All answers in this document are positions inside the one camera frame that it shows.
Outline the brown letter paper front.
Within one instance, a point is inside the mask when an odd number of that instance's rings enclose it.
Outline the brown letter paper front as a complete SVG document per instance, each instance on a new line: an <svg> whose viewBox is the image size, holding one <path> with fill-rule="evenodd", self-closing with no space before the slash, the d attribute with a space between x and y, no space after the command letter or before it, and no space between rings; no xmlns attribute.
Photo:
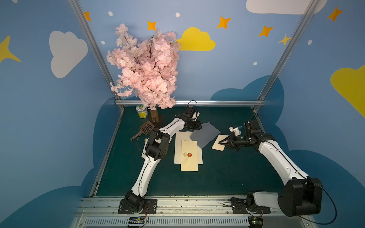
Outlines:
<svg viewBox="0 0 365 228"><path fill-rule="evenodd" d="M214 142L212 149L213 150L217 150L217 151L223 151L225 146L221 145L219 142L226 139L228 136L227 135L218 135L216 141Z"/></svg>

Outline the cream paper sheet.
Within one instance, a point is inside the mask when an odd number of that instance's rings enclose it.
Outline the cream paper sheet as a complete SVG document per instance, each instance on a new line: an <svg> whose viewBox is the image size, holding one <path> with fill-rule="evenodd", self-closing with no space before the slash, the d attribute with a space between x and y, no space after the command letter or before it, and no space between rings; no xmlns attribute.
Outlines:
<svg viewBox="0 0 365 228"><path fill-rule="evenodd" d="M191 135L193 132L177 132L175 134L175 156L174 156L174 164L181 163L181 147L182 141L191 141ZM198 146L197 147L197 161L198 164L203 164L202 159L202 149Z"/></svg>

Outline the grey envelope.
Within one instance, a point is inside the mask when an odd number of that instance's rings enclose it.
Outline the grey envelope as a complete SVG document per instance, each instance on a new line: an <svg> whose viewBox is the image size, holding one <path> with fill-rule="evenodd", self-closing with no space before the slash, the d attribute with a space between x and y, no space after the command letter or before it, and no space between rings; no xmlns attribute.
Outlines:
<svg viewBox="0 0 365 228"><path fill-rule="evenodd" d="M210 122L203 123L200 130L195 130L190 136L192 141L197 142L197 146L203 149L208 143L216 138L221 132Z"/></svg>

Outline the yellow envelope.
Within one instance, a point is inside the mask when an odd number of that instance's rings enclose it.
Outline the yellow envelope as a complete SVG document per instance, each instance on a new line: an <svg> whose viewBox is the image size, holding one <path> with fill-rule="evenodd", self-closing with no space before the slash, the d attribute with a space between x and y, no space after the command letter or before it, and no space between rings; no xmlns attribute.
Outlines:
<svg viewBox="0 0 365 228"><path fill-rule="evenodd" d="M198 157L197 157L197 142L182 141L181 144L181 171L197 172Z"/></svg>

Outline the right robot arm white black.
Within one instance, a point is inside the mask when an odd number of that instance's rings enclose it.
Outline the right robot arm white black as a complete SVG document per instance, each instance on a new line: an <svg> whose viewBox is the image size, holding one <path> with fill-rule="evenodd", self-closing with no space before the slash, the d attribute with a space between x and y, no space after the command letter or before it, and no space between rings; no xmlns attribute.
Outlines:
<svg viewBox="0 0 365 228"><path fill-rule="evenodd" d="M254 192L248 197L249 204L279 209L288 217L320 213L322 182L302 171L285 154L276 139L260 129L258 121L247 121L243 126L229 129L230 134L219 144L236 151L241 147L254 147L270 162L284 185L280 193Z"/></svg>

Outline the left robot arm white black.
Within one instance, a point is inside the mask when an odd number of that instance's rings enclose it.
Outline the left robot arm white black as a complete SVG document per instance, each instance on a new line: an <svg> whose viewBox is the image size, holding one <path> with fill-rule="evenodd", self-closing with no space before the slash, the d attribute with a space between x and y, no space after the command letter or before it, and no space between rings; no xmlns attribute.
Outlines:
<svg viewBox="0 0 365 228"><path fill-rule="evenodd" d="M177 115L172 122L163 128L153 130L144 147L145 158L140 174L129 192L122 200L122 208L131 213L140 213L146 208L144 200L153 173L167 152L171 138L180 130L200 130L202 125L198 120L200 112L192 106L187 106L185 112Z"/></svg>

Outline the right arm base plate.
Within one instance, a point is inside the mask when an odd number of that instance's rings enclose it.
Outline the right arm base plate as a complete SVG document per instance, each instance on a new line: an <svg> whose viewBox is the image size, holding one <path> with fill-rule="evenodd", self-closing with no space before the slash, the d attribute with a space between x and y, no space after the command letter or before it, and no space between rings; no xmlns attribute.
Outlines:
<svg viewBox="0 0 365 228"><path fill-rule="evenodd" d="M231 198L232 210L234 214L270 214L271 210L267 207L258 206L253 196L249 195L244 199Z"/></svg>

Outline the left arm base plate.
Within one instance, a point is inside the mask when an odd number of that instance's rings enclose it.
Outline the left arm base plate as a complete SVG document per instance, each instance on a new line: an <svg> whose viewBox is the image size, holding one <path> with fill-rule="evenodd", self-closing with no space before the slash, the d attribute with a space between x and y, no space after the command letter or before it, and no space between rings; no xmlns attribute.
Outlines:
<svg viewBox="0 0 365 228"><path fill-rule="evenodd" d="M156 214L157 199L144 199L143 203L139 203L137 208L133 208L127 199L122 199L119 203L118 214Z"/></svg>

